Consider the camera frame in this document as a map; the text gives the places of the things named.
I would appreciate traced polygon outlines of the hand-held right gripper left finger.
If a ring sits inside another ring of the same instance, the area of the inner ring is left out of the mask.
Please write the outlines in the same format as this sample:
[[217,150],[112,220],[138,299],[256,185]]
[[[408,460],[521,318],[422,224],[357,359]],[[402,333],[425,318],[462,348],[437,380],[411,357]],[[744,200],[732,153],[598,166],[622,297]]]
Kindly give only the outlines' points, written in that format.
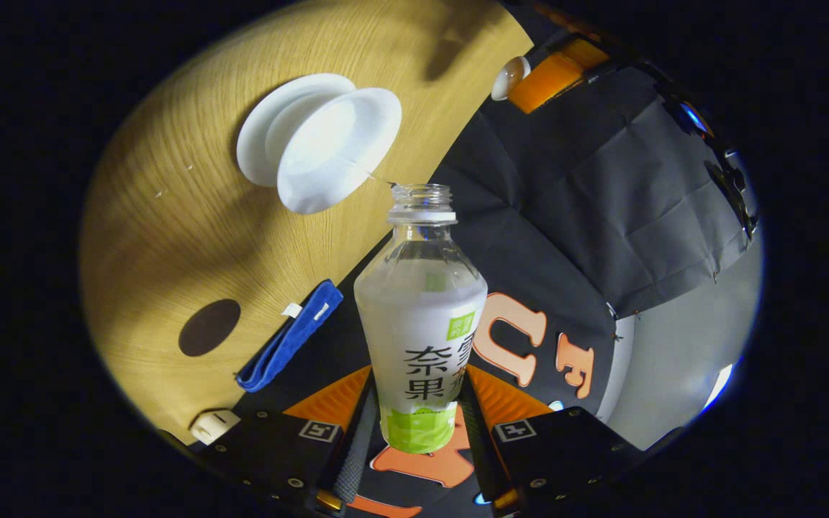
[[342,515],[352,504],[376,423],[371,367],[285,411],[237,416],[209,446],[209,466],[259,499],[266,515]]

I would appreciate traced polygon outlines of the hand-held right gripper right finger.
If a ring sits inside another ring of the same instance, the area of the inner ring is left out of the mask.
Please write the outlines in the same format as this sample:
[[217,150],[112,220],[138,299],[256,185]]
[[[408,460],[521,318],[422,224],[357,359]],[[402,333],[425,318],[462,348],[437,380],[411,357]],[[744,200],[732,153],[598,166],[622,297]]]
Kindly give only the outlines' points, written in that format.
[[468,366],[460,393],[475,475],[495,515],[580,515],[645,460],[581,406],[559,411]]

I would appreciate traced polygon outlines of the clear water bottle white label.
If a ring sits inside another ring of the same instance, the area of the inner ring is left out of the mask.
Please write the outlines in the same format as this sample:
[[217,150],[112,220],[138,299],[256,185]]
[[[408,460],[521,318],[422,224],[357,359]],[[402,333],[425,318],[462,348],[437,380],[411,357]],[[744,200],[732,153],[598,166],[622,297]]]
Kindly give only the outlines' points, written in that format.
[[391,195],[391,235],[355,279],[354,297],[383,439],[430,455],[454,433],[488,285],[452,239],[450,187],[395,184]]

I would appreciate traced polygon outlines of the dark round coaster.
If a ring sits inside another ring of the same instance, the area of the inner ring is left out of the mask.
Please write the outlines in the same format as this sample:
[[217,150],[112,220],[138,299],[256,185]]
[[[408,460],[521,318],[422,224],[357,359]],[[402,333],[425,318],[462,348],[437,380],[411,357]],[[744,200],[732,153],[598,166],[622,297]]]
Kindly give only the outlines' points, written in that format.
[[196,358],[219,347],[240,321],[241,307],[234,299],[218,299],[194,312],[178,335],[184,356]]

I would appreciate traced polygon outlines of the white teacup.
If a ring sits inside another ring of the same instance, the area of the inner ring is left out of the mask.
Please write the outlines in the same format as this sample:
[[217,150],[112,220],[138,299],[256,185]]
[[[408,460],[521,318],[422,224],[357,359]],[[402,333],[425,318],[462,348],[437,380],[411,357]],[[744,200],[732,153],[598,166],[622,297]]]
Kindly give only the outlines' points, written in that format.
[[297,125],[277,167],[277,191],[293,213],[312,215],[362,186],[394,145],[402,105],[385,88],[329,96]]

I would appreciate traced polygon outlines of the blue folded cloth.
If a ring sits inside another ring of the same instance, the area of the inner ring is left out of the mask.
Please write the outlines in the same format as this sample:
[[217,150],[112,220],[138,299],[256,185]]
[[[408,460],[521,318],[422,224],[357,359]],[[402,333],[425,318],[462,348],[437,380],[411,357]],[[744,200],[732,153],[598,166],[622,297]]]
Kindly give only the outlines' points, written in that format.
[[289,303],[282,312],[287,322],[235,374],[237,386],[247,393],[269,386],[342,302],[343,293],[325,279],[302,304]]

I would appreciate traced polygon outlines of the white toaster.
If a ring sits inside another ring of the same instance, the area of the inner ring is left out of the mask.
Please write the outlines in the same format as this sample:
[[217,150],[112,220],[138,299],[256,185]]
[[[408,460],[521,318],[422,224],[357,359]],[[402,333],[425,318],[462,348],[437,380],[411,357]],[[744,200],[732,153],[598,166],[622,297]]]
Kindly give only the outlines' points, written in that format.
[[206,410],[195,417],[189,432],[202,445],[213,445],[241,420],[231,409]]

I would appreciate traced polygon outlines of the white saucer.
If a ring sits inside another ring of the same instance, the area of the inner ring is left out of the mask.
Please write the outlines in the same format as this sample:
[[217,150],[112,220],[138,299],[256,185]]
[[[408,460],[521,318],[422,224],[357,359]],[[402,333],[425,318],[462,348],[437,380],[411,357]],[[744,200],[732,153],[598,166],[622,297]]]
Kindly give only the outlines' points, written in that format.
[[297,130],[325,103],[356,90],[339,73],[313,73],[277,86],[251,109],[237,137],[241,173],[256,186],[277,186],[281,158]]

